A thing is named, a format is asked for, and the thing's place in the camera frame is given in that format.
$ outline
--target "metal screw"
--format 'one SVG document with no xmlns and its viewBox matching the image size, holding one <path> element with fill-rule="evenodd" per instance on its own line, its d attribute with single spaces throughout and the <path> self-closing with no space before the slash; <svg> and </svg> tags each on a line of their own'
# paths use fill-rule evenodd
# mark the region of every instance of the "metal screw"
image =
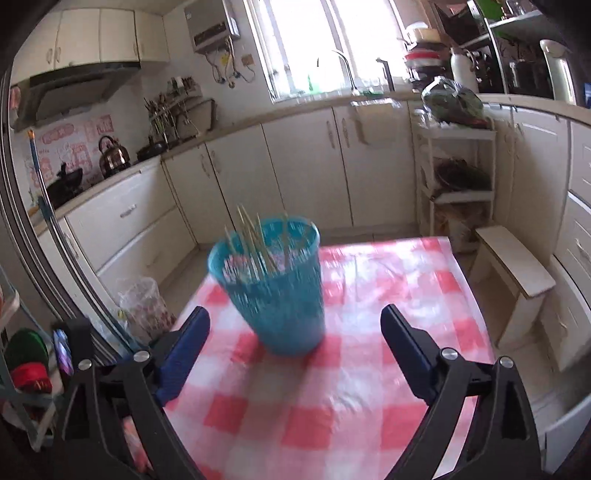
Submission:
<svg viewBox="0 0 591 480">
<path fill-rule="evenodd" d="M 138 362 L 139 364 L 141 362 L 145 362 L 148 358 L 150 358 L 150 353 L 146 350 L 141 350 L 134 354 L 134 361 Z"/>
<path fill-rule="evenodd" d="M 505 368 L 513 368 L 513 365 L 515 365 L 513 360 L 511 360 L 508 356 L 502 356 L 501 360 L 499 360 L 499 363 Z"/>
<path fill-rule="evenodd" d="M 87 358 L 85 358 L 84 360 L 80 360 L 80 362 L 78 363 L 78 368 L 80 370 L 88 370 L 90 367 L 92 367 L 92 361 L 88 360 Z"/>
<path fill-rule="evenodd" d="M 441 356 L 445 360 L 455 360 L 457 359 L 458 353 L 453 348 L 444 348 L 441 351 Z"/>
</svg>

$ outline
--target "red checkered tablecloth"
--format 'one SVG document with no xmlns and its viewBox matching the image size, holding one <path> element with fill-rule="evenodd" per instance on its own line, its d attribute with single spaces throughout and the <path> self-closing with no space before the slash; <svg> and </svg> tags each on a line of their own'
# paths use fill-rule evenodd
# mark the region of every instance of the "red checkered tablecloth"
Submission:
<svg viewBox="0 0 591 480">
<path fill-rule="evenodd" d="M 468 360 L 493 362 L 486 326 L 447 239 L 322 248 L 326 337 L 305 358 L 271 355 L 208 276 L 195 306 L 212 329 L 165 411 L 208 480 L 382 480 L 426 412 L 380 330 L 408 322 Z M 474 409 L 466 400 L 437 475 L 453 469 Z M 139 465 L 145 457 L 136 452 Z"/>
</svg>

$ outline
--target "stainless steel kettle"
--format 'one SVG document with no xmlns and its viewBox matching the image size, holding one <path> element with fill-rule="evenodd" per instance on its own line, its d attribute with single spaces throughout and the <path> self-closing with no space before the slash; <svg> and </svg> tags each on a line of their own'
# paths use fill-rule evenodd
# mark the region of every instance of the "stainless steel kettle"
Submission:
<svg viewBox="0 0 591 480">
<path fill-rule="evenodd" d="M 111 142 L 111 147 L 103 151 L 102 145 L 105 139 Z M 100 138 L 99 151 L 102 154 L 99 160 L 100 172 L 106 179 L 131 166 L 127 149 L 119 142 L 113 140 L 109 135 L 104 135 Z"/>
</svg>

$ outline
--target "water heater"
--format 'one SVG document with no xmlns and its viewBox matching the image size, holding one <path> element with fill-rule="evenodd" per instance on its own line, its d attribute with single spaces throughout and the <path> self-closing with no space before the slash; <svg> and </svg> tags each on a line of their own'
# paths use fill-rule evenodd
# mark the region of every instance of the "water heater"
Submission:
<svg viewBox="0 0 591 480">
<path fill-rule="evenodd" d="M 184 12 L 193 50 L 197 53 L 217 49 L 226 37 L 240 38 L 232 6 L 225 0 L 197 0 L 185 7 Z"/>
</svg>

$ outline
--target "wall outlet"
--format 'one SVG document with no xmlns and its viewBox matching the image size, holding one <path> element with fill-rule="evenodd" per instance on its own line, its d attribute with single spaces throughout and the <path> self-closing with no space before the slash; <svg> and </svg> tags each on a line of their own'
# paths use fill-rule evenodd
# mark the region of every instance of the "wall outlet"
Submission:
<svg viewBox="0 0 591 480">
<path fill-rule="evenodd" d="M 249 65 L 254 65 L 255 64 L 255 59 L 252 58 L 252 55 L 251 54 L 243 55 L 242 58 L 241 58 L 241 60 L 242 60 L 242 64 L 245 67 L 248 67 Z"/>
</svg>

